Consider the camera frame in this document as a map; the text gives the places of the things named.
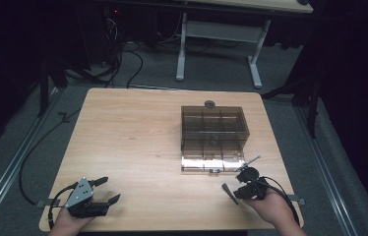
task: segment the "transparent plastic box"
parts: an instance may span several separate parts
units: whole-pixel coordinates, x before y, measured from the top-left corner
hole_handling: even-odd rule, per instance
[[[244,162],[249,138],[242,107],[181,107],[181,170],[233,172]]]

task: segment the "metal leg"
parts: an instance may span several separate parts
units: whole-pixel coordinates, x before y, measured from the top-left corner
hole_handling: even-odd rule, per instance
[[[264,23],[264,27],[261,30],[261,34],[257,42],[257,47],[255,48],[255,54],[253,56],[248,56],[249,68],[251,69],[252,80],[256,89],[260,89],[262,87],[261,78],[258,73],[257,60],[264,44],[265,37],[267,36],[270,23],[270,20],[267,20]]]
[[[187,13],[183,13],[183,22],[181,29],[181,46],[180,54],[178,55],[178,65],[177,65],[177,81],[184,81],[184,71],[185,71],[185,39],[187,33]]]

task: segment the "hand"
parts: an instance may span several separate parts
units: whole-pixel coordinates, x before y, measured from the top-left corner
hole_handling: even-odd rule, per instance
[[[272,224],[280,235],[306,235],[295,221],[288,204],[276,191],[268,188],[263,200],[250,199],[243,202]]]
[[[49,232],[49,236],[75,236],[80,233],[80,230],[87,224],[92,222],[95,217],[76,218],[71,216],[70,212],[62,207],[55,220],[55,224]]]

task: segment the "dark background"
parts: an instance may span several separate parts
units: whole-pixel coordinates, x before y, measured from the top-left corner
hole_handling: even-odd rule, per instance
[[[318,77],[319,95],[368,191],[368,1],[311,3],[315,16],[342,17],[344,21],[322,24],[275,20],[265,44],[305,45],[288,83],[304,77]],[[105,50],[93,50],[92,46],[93,41],[104,41],[101,37],[92,37],[92,30],[99,31],[92,27],[98,25],[98,18],[85,19],[81,17],[83,13],[69,4],[58,7],[45,4],[38,8],[30,2],[0,1],[0,135],[40,77],[44,41],[57,38],[58,43],[51,43],[52,50],[67,60],[72,56],[71,61],[81,67],[104,58]],[[177,13],[130,8],[125,8],[122,14],[125,25],[120,29],[152,46],[157,41],[156,32],[168,34],[174,30],[178,18]],[[327,56],[323,62],[319,59],[322,56]],[[322,63],[324,70],[314,75]]]

